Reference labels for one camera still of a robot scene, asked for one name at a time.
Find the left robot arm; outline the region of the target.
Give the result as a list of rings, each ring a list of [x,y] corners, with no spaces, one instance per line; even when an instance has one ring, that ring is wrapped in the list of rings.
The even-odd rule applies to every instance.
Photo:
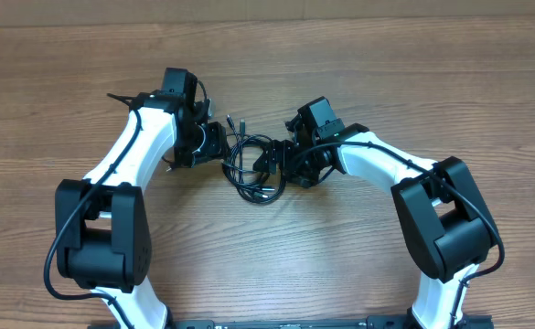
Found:
[[[116,99],[129,109],[117,141],[80,180],[55,192],[56,237],[44,264],[48,292],[63,301],[99,299],[117,328],[172,328],[173,315],[148,278],[153,246],[144,191],[168,151],[172,169],[227,157],[226,132],[213,122],[203,83],[168,68],[160,89]]]

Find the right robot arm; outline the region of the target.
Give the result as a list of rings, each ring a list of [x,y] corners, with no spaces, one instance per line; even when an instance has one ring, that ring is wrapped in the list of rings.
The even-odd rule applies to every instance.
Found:
[[[417,296],[402,315],[370,315],[365,328],[491,328],[488,315],[462,310],[469,283],[499,269],[481,269],[492,248],[503,249],[484,198],[466,164],[417,157],[384,143],[367,127],[346,126],[320,97],[286,123],[293,136],[273,141],[254,170],[280,172],[309,188],[329,170],[360,177],[392,197],[406,248],[421,271]]]

